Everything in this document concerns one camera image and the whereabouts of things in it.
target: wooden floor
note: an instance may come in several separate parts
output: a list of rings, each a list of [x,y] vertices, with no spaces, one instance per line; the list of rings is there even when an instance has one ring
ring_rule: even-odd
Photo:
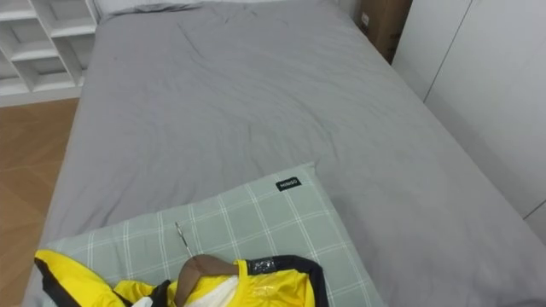
[[[0,307],[22,300],[77,105],[0,107]]]

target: gray bedsheet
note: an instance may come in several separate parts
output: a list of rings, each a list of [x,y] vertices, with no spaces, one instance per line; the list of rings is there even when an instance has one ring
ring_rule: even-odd
[[[391,306],[546,299],[546,248],[329,1],[99,26],[42,242],[312,160]]]

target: wardrobe door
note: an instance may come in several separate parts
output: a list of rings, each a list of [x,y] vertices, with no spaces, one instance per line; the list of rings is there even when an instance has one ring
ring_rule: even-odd
[[[546,2],[473,0],[426,105],[525,217],[546,200]]]

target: white wardrobe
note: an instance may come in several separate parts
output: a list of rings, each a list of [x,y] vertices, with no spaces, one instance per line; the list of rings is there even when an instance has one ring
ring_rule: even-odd
[[[546,243],[546,1],[414,0],[392,65]]]

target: black stripe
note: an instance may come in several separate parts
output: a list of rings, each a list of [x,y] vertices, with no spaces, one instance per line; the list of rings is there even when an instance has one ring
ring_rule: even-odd
[[[249,275],[269,274],[287,269],[295,269],[299,273],[307,274],[315,294],[315,306],[328,307],[324,273],[322,267],[316,262],[294,255],[247,260]]]
[[[42,272],[42,285],[44,291],[49,295],[51,299],[62,307],[80,307],[78,302],[68,293],[68,291],[61,286],[59,281],[55,278],[53,273],[49,270],[49,266],[42,259],[34,258],[34,263]]]
[[[131,307],[133,305],[133,303],[131,303],[129,299],[122,297],[121,294],[115,292],[114,290],[112,290],[112,292],[118,296],[118,298],[123,302],[125,307]]]
[[[167,306],[167,288],[171,285],[171,281],[163,281],[159,286],[155,287],[149,297],[152,299],[152,307]]]

